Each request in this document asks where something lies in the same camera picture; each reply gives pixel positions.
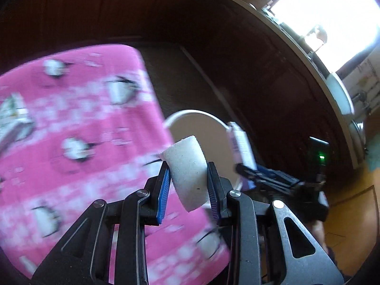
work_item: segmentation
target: bright window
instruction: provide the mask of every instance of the bright window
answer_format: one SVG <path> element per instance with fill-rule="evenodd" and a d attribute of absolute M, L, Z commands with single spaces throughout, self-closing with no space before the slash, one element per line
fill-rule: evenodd
<path fill-rule="evenodd" d="M 322 25 L 328 40 L 317 55 L 330 72 L 372 43 L 380 25 L 374 0 L 280 0 L 272 11 L 300 36 Z"/>

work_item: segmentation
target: person's hand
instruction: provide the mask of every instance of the person's hand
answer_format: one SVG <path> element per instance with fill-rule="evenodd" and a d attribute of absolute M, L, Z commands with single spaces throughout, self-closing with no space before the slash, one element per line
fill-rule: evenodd
<path fill-rule="evenodd" d="M 305 227 L 310 231 L 313 237 L 317 240 L 317 242 L 322 246 L 324 251 L 328 254 L 328 248 L 326 245 L 326 241 L 324 240 L 324 227 L 323 222 L 314 221 L 305 224 Z"/>

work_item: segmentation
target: blue gripper pad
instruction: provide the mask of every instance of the blue gripper pad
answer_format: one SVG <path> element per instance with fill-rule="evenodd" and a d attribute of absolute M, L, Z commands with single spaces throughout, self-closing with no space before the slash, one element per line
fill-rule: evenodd
<path fill-rule="evenodd" d="M 210 197 L 212 216 L 220 226 L 225 226 L 231 217 L 227 208 L 227 194 L 232 185 L 228 179 L 219 177 L 213 162 L 207 164 L 207 190 Z"/>
<path fill-rule="evenodd" d="M 168 202 L 170 180 L 171 180 L 170 169 L 166 162 L 163 162 L 161 166 L 160 173 L 157 177 L 157 183 L 161 182 L 161 179 L 162 179 L 162 185 L 160 189 L 160 194 L 158 196 L 158 209 L 157 209 L 157 222 L 159 224 L 162 223 L 162 220 L 165 217 L 166 204 Z"/>

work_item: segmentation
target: ironing board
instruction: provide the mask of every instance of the ironing board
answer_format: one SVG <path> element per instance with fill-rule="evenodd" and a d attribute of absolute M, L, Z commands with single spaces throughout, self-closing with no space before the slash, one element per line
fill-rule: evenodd
<path fill-rule="evenodd" d="M 59 79 L 44 62 L 65 64 Z M 112 105 L 106 83 L 122 76 L 140 91 Z M 158 174 L 158 153 L 172 144 L 139 52 L 126 45 L 79 48 L 19 66 L 0 77 L 0 101 L 20 93 L 35 120 L 33 133 L 0 156 L 0 246 L 31 277 L 64 232 L 96 199 L 124 199 Z M 67 138 L 81 138 L 94 154 L 84 161 L 62 152 Z M 211 224 L 202 209 L 187 213 L 171 187 L 160 227 L 146 228 L 150 284 L 201 285 L 228 264 L 225 244 L 206 258 L 197 242 Z M 114 276 L 114 233 L 110 282 Z"/>

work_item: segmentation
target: white bucket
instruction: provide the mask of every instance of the white bucket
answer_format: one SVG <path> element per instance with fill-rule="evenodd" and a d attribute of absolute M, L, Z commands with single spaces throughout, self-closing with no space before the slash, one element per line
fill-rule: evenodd
<path fill-rule="evenodd" d="M 214 162 L 220 177 L 230 180 L 232 187 L 240 190 L 242 183 L 235 173 L 235 162 L 227 136 L 228 126 L 218 118 L 199 110 L 181 110 L 164 122 L 174 142 L 194 135 L 208 162 Z"/>

